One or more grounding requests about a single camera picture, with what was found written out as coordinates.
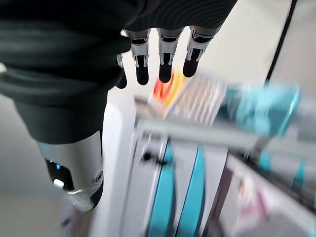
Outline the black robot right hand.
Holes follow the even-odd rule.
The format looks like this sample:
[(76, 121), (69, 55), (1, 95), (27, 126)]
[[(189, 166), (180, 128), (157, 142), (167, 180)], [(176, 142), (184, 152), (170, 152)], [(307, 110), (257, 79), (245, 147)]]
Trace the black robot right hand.
[(183, 67), (192, 77), (234, 0), (3, 0), (0, 92), (38, 142), (50, 178), (80, 211), (103, 192), (102, 129), (108, 91), (127, 80), (131, 51), (146, 85), (148, 41), (159, 36), (159, 79), (169, 82), (178, 38), (191, 28)]

